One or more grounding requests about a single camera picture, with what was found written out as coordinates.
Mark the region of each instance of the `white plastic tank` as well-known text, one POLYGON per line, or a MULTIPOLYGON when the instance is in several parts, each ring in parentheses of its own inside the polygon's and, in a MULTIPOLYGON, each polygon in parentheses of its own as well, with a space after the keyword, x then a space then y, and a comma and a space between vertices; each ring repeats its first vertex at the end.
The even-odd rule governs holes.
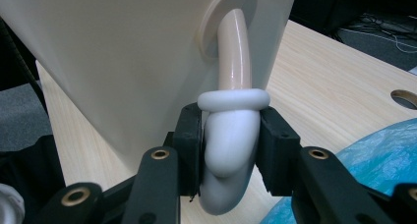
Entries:
POLYGON ((217 29, 247 27, 252 87, 265 89, 293 0, 0 0, 0 16, 136 170, 183 106, 218 86, 217 29))

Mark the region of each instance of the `white pipe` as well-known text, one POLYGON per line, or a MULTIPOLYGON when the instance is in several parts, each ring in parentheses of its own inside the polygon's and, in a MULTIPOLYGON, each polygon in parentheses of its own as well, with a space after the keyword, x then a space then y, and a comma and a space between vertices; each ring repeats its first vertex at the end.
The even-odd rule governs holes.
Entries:
POLYGON ((259 110, 269 95, 251 89, 252 70, 245 18, 230 11, 218 32, 219 90, 206 92, 199 107, 210 112, 205 124, 205 168, 200 204, 213 215, 236 206, 246 191, 255 163, 259 110))
POLYGON ((218 89, 252 88, 248 33, 242 10, 232 10, 217 31, 218 89))

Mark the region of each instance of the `wooden table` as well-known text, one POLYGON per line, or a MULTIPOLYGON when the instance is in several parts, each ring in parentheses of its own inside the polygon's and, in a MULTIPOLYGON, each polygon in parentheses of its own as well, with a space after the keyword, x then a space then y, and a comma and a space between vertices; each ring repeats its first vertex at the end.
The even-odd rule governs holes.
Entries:
MULTIPOLYGON (((67 185, 96 182, 104 189, 132 176, 111 147, 39 67, 67 185)), ((393 123, 417 117, 390 93, 417 93, 417 77, 312 30, 288 22, 268 83, 271 106, 300 135, 302 145, 338 152, 393 123)), ((241 203, 222 216, 205 214, 182 197, 182 223, 259 223, 279 200, 267 194, 255 168, 241 203)))

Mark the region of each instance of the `brass insert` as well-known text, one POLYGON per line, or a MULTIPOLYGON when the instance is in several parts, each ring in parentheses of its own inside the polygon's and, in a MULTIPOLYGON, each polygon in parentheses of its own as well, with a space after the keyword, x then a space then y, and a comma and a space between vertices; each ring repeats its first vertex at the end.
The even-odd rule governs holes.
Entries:
POLYGON ((84 202, 89 197, 89 189, 85 187, 79 187, 70 190, 68 193, 66 193, 62 199, 61 203, 64 206, 75 206, 77 204, 80 204, 84 202))
POLYGON ((153 152, 152 155, 151 155, 151 157, 153 159, 157 159, 157 160, 159 160, 159 159, 165 159, 168 156, 169 156, 169 151, 168 150, 165 150, 165 149, 159 149, 159 150, 153 152))
POLYGON ((417 188, 411 188, 410 190, 408 190, 408 193, 410 194, 410 196, 417 201, 417 188))
POLYGON ((310 156, 317 159, 328 159, 328 154, 320 149, 312 148, 309 150, 310 156))

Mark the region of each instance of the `screw hole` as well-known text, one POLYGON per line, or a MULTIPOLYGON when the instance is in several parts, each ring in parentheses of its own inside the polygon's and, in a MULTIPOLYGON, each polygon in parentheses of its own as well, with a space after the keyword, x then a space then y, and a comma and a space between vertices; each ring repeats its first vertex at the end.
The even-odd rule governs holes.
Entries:
POLYGON ((417 109, 417 95, 403 89, 396 89, 390 94, 393 101, 397 104, 408 108, 408 109, 417 109))
POLYGON ((154 151, 151 155, 151 157, 153 159, 165 159, 169 156, 169 151, 168 150, 164 150, 164 149, 160 149, 157 151, 154 151))
POLYGON ((67 192, 61 199, 64 206, 75 206, 84 202, 89 197, 89 189, 85 187, 75 188, 67 192))
POLYGON ((328 154, 320 149, 310 149, 309 150, 309 154, 317 159, 327 159, 328 158, 328 154))

